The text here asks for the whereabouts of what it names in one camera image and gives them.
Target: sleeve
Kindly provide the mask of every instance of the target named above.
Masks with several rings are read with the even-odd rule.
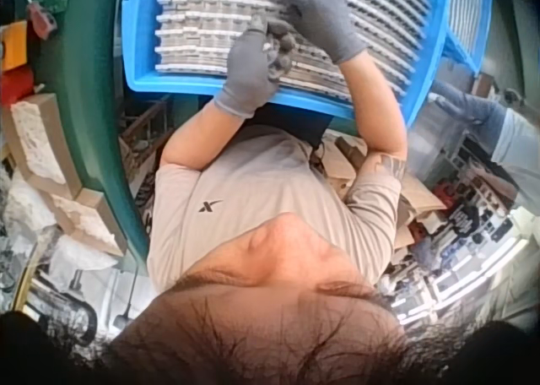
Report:
[[[164,165],[155,179],[152,233],[148,255],[148,274],[156,290],[162,291],[180,278],[179,251],[181,227],[186,207],[197,185],[200,171],[179,165]]]
[[[356,222],[352,256],[371,283],[380,278],[393,253],[401,189],[394,176],[359,174],[345,197]]]

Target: beige t-shirt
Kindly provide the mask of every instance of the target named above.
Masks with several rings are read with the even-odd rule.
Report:
[[[162,166],[156,176],[148,272],[170,288],[224,241],[292,212],[342,248],[375,283],[396,235],[398,179],[362,175],[343,203],[310,168],[311,147],[279,129],[246,127],[205,171]]]

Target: screwdriver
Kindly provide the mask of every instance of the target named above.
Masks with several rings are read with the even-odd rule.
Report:
[[[49,11],[41,6],[40,3],[33,0],[28,1],[28,14],[34,32],[40,39],[46,41],[51,33],[58,29],[57,22]]]

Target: tattoo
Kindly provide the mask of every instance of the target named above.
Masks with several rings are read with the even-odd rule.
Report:
[[[405,174],[405,164],[406,161],[399,160],[390,155],[381,154],[381,161],[377,163],[375,169],[387,172],[401,181]]]

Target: t-shirt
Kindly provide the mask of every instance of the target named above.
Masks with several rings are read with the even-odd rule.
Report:
[[[507,110],[491,160],[503,166],[520,188],[516,203],[540,216],[540,130]]]
[[[311,168],[311,147],[274,127],[242,129],[204,171],[164,165],[156,175],[148,272],[170,288],[215,247],[285,212],[342,248],[375,283],[390,261],[401,183],[358,176],[344,202]]]

